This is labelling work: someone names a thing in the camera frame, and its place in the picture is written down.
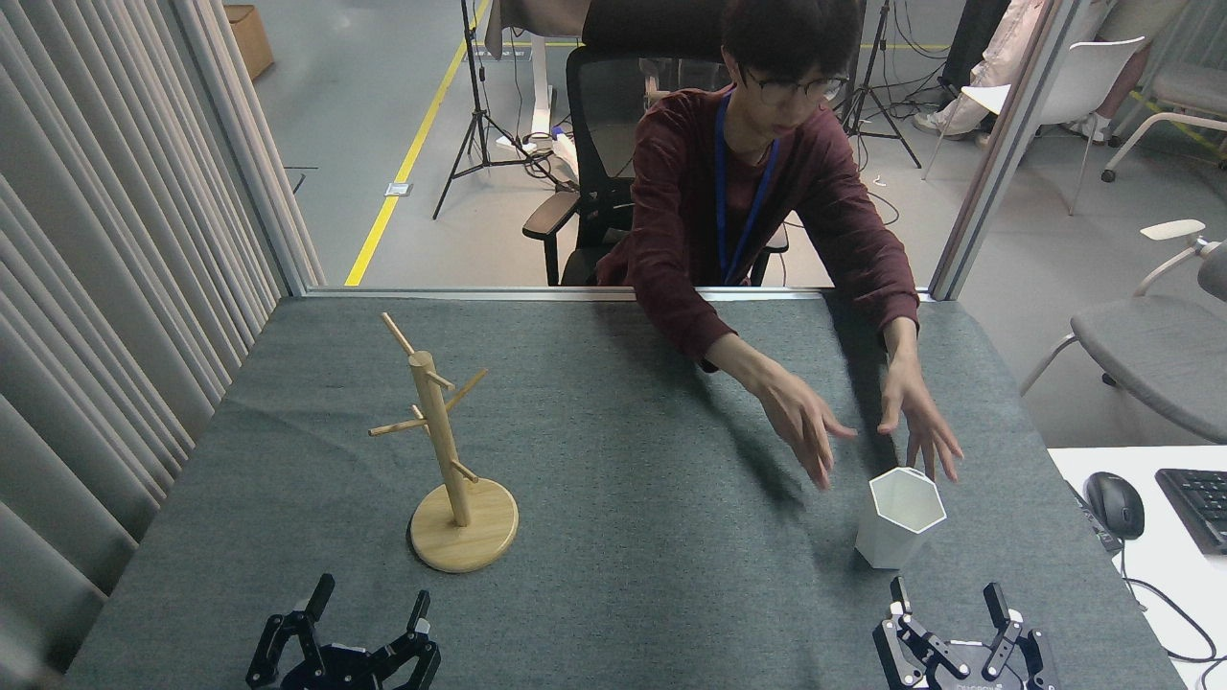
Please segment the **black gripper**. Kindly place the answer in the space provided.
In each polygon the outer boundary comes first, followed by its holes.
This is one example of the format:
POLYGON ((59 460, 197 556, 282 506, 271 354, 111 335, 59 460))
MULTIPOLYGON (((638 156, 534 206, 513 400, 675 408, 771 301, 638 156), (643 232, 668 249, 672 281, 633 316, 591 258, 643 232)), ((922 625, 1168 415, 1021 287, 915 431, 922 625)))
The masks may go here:
POLYGON ((421 589, 402 636, 375 652, 344 645, 320 646, 315 624, 335 588, 335 578, 323 573, 306 607, 290 614, 272 614, 264 625, 245 681, 252 689, 271 685, 279 678, 279 662, 290 638, 298 638, 303 662, 294 668, 298 689, 384 689, 404 664, 413 662, 407 681, 396 689, 429 689, 440 648, 429 638, 429 592, 421 589))
POLYGON ((989 645, 946 642, 914 616, 904 580, 890 581, 890 616, 872 630, 892 689, 1056 689, 1059 674, 1049 638, 1007 605, 998 582, 983 589, 996 629, 989 645))

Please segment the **person's left hand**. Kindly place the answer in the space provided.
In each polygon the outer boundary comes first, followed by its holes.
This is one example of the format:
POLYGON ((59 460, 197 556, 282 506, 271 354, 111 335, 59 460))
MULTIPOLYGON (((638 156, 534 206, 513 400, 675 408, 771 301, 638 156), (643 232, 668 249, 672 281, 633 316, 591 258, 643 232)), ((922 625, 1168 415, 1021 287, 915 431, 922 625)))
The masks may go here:
POLYGON ((877 432, 890 435, 906 424, 906 467, 920 469, 930 480, 937 480, 939 471, 952 483, 960 480, 957 460, 963 458, 960 440, 939 413, 917 354, 890 354, 882 403, 883 416, 877 432))

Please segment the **person's right hand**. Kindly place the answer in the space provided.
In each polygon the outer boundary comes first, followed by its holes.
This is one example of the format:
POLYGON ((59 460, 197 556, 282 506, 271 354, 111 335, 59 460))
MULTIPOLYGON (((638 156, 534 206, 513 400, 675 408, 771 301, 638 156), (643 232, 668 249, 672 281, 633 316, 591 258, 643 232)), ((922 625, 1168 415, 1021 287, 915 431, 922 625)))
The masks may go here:
POLYGON ((836 417, 823 398, 794 373, 773 367, 753 389, 775 435, 791 449, 811 481, 831 489, 832 438, 854 438, 856 428, 836 417))

